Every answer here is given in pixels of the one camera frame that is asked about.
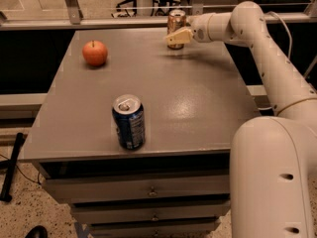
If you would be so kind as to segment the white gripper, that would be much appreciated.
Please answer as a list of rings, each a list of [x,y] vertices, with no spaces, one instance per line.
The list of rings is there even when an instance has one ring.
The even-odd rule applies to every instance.
[[[188,23],[191,30],[187,27],[182,27],[168,34],[164,39],[169,46],[190,43],[192,38],[199,43],[210,43],[209,19],[209,14],[190,16]]]

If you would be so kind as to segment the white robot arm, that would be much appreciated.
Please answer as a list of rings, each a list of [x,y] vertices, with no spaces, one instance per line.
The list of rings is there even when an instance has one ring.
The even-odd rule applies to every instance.
[[[317,94],[271,37],[261,7],[246,1],[193,16],[165,39],[247,47],[273,110],[244,123],[231,144],[232,238],[315,238],[308,177],[317,168]]]

